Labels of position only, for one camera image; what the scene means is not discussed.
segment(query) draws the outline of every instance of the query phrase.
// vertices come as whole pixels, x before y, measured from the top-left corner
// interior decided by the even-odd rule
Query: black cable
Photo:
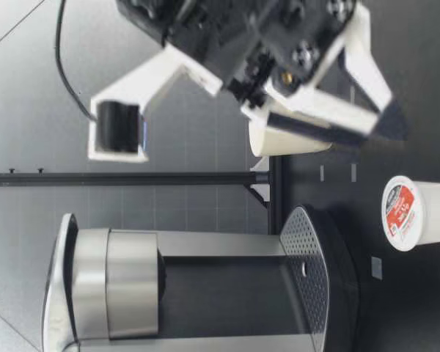
[[[59,8],[59,14],[57,16],[57,28],[56,28],[56,41],[55,41],[55,59],[56,59],[56,65],[57,70],[59,71],[60,79],[62,80],[62,83],[64,84],[65,88],[68,91],[68,94],[72,97],[73,101],[76,103],[80,111],[83,113],[83,115],[90,121],[96,122],[96,118],[90,114],[88,109],[85,107],[85,105],[81,102],[80,97],[78,94],[75,93],[72,86],[70,85],[69,81],[67,80],[67,76],[65,75],[64,68],[62,66],[62,58],[60,57],[60,41],[62,37],[62,22],[64,19],[64,12],[65,12],[65,2],[67,0],[61,0],[60,2],[60,8]]]

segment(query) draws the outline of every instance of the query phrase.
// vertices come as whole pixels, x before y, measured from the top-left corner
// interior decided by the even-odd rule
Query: silver cylinder
[[[109,337],[158,333],[156,234],[111,231],[106,270]]]
[[[157,334],[156,233],[80,230],[72,302],[78,340]]]
[[[106,257],[109,230],[80,230],[73,255],[72,302],[80,340],[107,339]]]

